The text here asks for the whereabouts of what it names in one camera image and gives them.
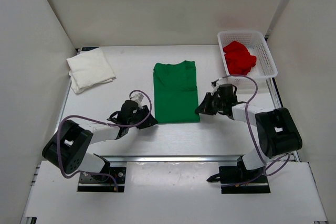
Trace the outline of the green t shirt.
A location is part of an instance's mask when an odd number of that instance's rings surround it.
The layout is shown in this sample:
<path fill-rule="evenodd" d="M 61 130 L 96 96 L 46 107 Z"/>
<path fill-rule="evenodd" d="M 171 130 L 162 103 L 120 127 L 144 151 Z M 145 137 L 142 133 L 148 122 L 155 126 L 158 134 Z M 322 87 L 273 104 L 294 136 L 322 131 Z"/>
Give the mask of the green t shirt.
<path fill-rule="evenodd" d="M 153 69 L 154 112 L 160 124 L 198 123 L 196 65 L 156 63 Z"/>

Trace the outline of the white t shirt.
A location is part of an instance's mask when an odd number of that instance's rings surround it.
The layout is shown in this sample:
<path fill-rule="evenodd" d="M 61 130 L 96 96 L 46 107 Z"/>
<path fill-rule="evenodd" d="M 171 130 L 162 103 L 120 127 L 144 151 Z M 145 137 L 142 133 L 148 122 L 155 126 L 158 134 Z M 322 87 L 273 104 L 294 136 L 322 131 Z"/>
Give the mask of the white t shirt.
<path fill-rule="evenodd" d="M 99 47 L 68 58 L 67 63 L 70 68 L 71 88 L 75 94 L 80 94 L 96 84 L 109 83 L 116 79 L 116 74 Z"/>

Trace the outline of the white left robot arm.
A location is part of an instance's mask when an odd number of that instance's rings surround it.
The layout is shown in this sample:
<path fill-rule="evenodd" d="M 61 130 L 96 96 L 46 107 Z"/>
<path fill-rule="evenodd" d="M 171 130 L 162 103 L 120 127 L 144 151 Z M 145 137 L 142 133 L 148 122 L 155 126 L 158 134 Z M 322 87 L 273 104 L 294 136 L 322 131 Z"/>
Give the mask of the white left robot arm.
<path fill-rule="evenodd" d="M 142 105 L 140 100 L 129 99 L 119 111 L 113 112 L 106 121 L 98 121 L 80 115 L 65 117 L 42 151 L 42 157 L 58 167 L 65 178 L 76 173 L 92 174 L 98 182 L 105 182 L 110 176 L 106 162 L 94 168 L 80 170 L 90 144 L 106 140 L 118 140 L 128 134 L 130 128 L 139 130 L 152 127 L 157 120 L 151 114 L 153 105 Z"/>

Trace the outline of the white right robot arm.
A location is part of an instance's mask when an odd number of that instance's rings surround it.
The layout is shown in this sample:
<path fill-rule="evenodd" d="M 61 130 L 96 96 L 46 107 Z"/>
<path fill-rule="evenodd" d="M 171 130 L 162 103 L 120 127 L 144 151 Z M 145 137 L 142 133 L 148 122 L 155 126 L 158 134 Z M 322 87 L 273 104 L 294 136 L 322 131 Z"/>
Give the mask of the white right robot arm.
<path fill-rule="evenodd" d="M 255 170 L 263 168 L 272 158 L 291 153 L 302 148 L 302 138 L 288 109 L 262 109 L 247 102 L 239 102 L 233 84 L 213 84 L 196 114 L 224 115 L 257 128 L 258 138 L 252 136 L 255 148 L 239 158 L 236 177 L 247 182 L 255 175 Z"/>

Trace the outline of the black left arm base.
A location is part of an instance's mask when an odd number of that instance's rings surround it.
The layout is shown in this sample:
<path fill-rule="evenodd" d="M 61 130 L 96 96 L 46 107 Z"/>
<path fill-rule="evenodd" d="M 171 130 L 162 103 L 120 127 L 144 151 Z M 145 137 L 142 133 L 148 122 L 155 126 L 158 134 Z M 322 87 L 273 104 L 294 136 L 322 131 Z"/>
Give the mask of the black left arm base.
<path fill-rule="evenodd" d="M 104 170 L 106 175 L 80 174 L 78 179 L 78 192 L 86 193 L 123 193 L 127 174 L 126 162 L 111 162 L 110 167 Z"/>

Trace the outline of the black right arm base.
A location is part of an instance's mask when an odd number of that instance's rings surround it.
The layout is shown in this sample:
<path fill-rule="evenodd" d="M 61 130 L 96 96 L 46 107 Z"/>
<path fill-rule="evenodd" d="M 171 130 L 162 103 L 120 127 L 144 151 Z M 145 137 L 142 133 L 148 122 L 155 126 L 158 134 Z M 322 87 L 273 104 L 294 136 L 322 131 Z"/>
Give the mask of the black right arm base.
<path fill-rule="evenodd" d="M 236 166 L 220 166 L 219 172 L 210 176 L 208 183 L 219 182 L 222 194 L 269 194 L 268 179 L 263 168 L 247 170 L 239 159 Z"/>

